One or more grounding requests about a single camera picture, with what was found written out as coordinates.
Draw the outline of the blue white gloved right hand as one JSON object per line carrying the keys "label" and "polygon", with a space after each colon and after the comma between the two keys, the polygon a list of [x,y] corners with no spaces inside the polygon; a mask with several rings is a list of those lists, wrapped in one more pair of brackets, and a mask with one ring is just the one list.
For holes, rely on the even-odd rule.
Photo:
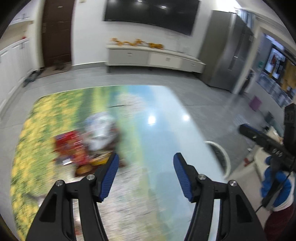
{"label": "blue white gloved right hand", "polygon": [[272,156],[266,158],[268,165],[261,187],[261,205],[266,210],[282,211],[294,202],[295,177],[293,171],[283,170]]}

